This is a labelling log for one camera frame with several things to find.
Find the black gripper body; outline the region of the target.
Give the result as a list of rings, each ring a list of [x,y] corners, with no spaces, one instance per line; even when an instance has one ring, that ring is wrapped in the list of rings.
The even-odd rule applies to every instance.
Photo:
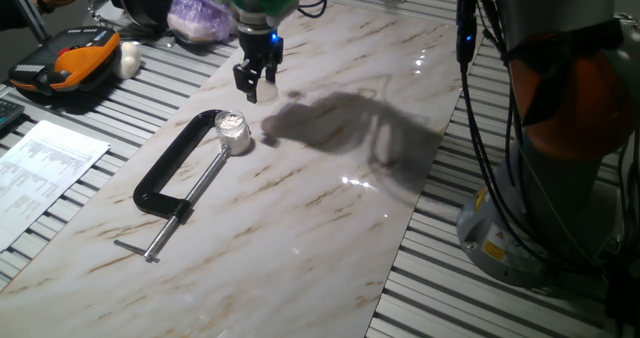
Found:
[[[241,63],[251,61],[262,71],[269,58],[280,58],[283,61],[284,39],[276,30],[268,30],[263,34],[240,32],[239,43],[244,52]]]

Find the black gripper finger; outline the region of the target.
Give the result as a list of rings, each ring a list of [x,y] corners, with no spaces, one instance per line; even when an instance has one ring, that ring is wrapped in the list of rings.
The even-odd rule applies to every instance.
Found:
[[[233,67],[236,88],[246,94],[250,103],[257,102],[257,84],[261,76],[261,68],[251,61],[243,61]]]
[[[276,73],[278,66],[282,63],[280,58],[269,58],[265,63],[266,81],[272,85],[276,84]]]

